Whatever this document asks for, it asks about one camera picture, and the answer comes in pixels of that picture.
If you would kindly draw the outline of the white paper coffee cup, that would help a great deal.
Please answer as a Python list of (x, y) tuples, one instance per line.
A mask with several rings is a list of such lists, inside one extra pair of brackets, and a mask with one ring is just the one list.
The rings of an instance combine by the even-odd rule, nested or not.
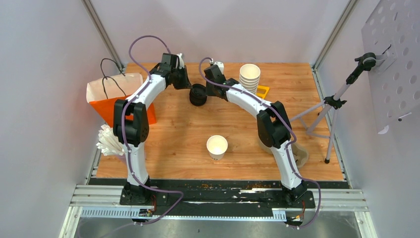
[(207, 140), (206, 148), (213, 160), (220, 160), (227, 151), (228, 142), (221, 135), (213, 135)]

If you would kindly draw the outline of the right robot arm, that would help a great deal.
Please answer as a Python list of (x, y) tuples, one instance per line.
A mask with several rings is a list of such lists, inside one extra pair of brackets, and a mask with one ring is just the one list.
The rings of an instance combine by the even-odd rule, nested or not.
[(202, 76), (209, 96), (236, 104), (256, 119), (259, 140), (271, 151), (280, 171), (284, 203), (289, 207), (301, 203), (307, 186), (292, 153), (291, 124), (283, 104), (267, 102), (235, 79), (226, 79), (216, 64), (207, 67)]

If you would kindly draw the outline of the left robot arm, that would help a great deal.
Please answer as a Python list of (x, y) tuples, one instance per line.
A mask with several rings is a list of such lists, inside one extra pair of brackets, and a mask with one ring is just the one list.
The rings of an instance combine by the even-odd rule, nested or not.
[(113, 134), (124, 146), (128, 170), (121, 204), (145, 205), (152, 198), (145, 163), (145, 141), (150, 131), (147, 109), (169, 85), (175, 89), (192, 87), (184, 63), (158, 63), (138, 90), (126, 100), (115, 101)]

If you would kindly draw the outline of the orange paper takeout bag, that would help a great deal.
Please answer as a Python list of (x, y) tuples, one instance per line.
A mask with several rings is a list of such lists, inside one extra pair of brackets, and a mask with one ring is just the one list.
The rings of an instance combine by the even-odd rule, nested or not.
[(114, 103), (125, 100), (143, 84), (140, 73), (120, 73), (104, 76), (87, 83), (86, 100), (104, 119), (109, 127), (113, 127)]

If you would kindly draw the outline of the stack of black lids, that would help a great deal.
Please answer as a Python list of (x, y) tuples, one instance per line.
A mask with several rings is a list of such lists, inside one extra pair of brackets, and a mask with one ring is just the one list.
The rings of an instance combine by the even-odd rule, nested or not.
[(193, 84), (189, 92), (189, 100), (194, 106), (204, 105), (207, 102), (206, 87), (199, 83)]

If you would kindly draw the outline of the stack of white paper cups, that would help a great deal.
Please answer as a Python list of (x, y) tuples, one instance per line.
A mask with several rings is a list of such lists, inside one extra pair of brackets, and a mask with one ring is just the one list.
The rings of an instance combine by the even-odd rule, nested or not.
[(241, 66), (239, 70), (239, 82), (240, 84), (250, 91), (251, 93), (255, 94), (258, 89), (258, 85), (260, 82), (261, 70), (255, 64), (245, 64)]

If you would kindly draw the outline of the yellow plastic holder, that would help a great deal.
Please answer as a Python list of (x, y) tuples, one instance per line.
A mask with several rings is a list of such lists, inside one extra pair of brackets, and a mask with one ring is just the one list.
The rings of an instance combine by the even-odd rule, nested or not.
[(268, 95), (269, 90), (270, 90), (270, 88), (269, 88), (269, 87), (259, 85), (259, 86), (257, 87), (257, 90), (256, 90), (256, 95), (257, 95), (258, 97), (260, 97), (261, 99), (265, 99), (265, 98), (266, 98), (266, 96)]

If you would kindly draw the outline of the pink cup with packets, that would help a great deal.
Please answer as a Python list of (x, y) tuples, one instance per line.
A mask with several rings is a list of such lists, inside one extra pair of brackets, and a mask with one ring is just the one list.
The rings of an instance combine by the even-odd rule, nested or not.
[(97, 148), (105, 156), (115, 156), (124, 164), (126, 162), (123, 144), (114, 136), (113, 129), (108, 124), (103, 124), (99, 129)]

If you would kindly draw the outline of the grey tripod stand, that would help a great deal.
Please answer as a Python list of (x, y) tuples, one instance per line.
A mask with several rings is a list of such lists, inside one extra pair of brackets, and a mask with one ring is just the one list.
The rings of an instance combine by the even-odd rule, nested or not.
[[(305, 127), (306, 134), (320, 137), (320, 138), (329, 139), (327, 153), (324, 159), (324, 162), (326, 164), (330, 163), (330, 156), (331, 156), (331, 151), (332, 151), (332, 146), (333, 146), (333, 137), (335, 133), (335, 123), (338, 118), (339, 109), (347, 102), (346, 100), (341, 100), (341, 96), (347, 91), (347, 89), (352, 84), (355, 83), (355, 81), (359, 78), (359, 76), (363, 72), (370, 71), (372, 68), (376, 66), (377, 55), (371, 52), (365, 53), (361, 57), (356, 58), (355, 62), (358, 63), (356, 68), (350, 73), (350, 75), (345, 80), (345, 83), (343, 84), (343, 86), (340, 87), (340, 89), (334, 95), (325, 97), (320, 103), (316, 104), (315, 106), (303, 111), (302, 113), (290, 119), (290, 121), (294, 121), (298, 119), (301, 122), (301, 124)], [(306, 126), (302, 117), (320, 107), (322, 107), (322, 110), (321, 112), (317, 114), (316, 120), (310, 126)], [(320, 123), (320, 121), (324, 117), (327, 116), (327, 114), (329, 113), (331, 109), (333, 109), (334, 112), (333, 112), (333, 119), (332, 119), (329, 136), (315, 134), (314, 133), (315, 127)]]

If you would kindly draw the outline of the brown pulp cup carrier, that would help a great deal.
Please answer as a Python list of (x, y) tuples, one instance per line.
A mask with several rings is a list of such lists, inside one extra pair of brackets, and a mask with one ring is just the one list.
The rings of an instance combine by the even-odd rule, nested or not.
[[(272, 155), (271, 150), (267, 146), (265, 146), (259, 139), (258, 139), (258, 143), (263, 151)], [(309, 159), (308, 151), (299, 143), (293, 143), (291, 145), (291, 149), (292, 149), (293, 157), (294, 157), (297, 168), (299, 169), (303, 167)]]

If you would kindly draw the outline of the white perforated panel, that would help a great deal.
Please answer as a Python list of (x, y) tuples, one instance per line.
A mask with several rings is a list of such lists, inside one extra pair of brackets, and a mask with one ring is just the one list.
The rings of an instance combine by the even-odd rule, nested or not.
[(376, 131), (385, 134), (420, 106), (420, 2), (381, 0), (361, 33), (364, 51), (376, 55), (368, 81)]

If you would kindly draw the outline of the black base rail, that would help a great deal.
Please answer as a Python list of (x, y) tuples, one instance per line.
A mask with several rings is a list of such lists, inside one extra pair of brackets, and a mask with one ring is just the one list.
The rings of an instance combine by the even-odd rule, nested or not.
[(158, 217), (204, 221), (301, 221), (313, 212), (366, 212), (357, 189), (310, 188), (296, 201), (287, 201), (275, 184), (182, 183), (167, 184), (179, 194), (153, 193), (146, 203), (135, 201), (121, 185), (79, 185), (70, 201), (86, 218), (129, 218), (150, 221)]

